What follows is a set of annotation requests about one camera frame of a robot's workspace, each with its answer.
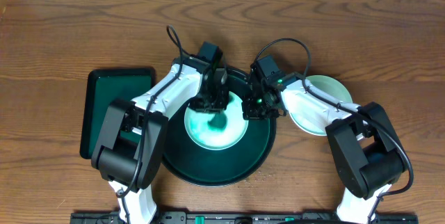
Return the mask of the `light green plate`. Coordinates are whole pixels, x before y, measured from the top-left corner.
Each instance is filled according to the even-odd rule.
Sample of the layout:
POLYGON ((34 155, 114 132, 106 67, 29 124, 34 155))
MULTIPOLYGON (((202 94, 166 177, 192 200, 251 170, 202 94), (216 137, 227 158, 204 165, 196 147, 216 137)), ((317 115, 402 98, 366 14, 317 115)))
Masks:
POLYGON ((224 130, 210 129, 207 122, 216 113, 198 113, 186 108, 184 126, 191 140, 208 150, 224 150, 237 144, 248 129, 248 121, 243 118, 241 98, 229 93, 229 104, 222 111, 227 116, 227 127, 224 130))
MULTIPOLYGON (((340 99, 347 103, 353 102, 353 99, 347 88, 332 77, 324 75, 312 75, 308 76, 307 80, 309 80, 313 86, 333 97, 336 97, 337 99, 340 99)), ((317 126, 315 126, 302 116, 296 115, 294 113, 291 113, 290 116, 295 124, 299 128, 301 128, 301 130, 307 132, 308 134, 312 134, 315 136, 326 136, 326 133, 323 129, 319 129, 317 126)))

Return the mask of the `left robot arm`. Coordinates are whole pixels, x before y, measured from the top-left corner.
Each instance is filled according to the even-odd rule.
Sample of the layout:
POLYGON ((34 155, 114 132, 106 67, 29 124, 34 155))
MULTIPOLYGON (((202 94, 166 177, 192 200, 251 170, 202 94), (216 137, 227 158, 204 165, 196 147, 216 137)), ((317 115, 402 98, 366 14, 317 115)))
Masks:
POLYGON ((124 223, 151 223, 157 211, 151 183, 164 152, 169 119, 187 102, 204 112, 226 109, 226 71, 219 57, 187 56, 146 93, 108 106, 91 165, 112 186, 124 223))

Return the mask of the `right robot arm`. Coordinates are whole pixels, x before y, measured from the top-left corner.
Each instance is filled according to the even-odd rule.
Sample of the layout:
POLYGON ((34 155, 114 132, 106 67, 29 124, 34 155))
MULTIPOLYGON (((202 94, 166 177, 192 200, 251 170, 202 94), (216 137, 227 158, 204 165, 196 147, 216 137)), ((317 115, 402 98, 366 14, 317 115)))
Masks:
POLYGON ((298 73, 251 72, 252 92, 243 100, 246 119, 276 118, 280 111, 302 116, 324 129, 345 192, 337 216, 343 222, 371 223, 391 185, 409 173, 403 193, 413 182, 412 164, 386 111, 377 103, 348 103, 314 86, 298 73))

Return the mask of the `green sponge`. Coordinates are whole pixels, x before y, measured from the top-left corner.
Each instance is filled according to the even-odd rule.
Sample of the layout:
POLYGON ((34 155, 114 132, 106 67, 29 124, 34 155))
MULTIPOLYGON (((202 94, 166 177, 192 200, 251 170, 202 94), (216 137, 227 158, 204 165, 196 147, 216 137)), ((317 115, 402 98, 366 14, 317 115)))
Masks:
POLYGON ((212 119, 207 122, 210 129, 224 130, 227 127, 227 116, 224 112, 216 113, 212 119))

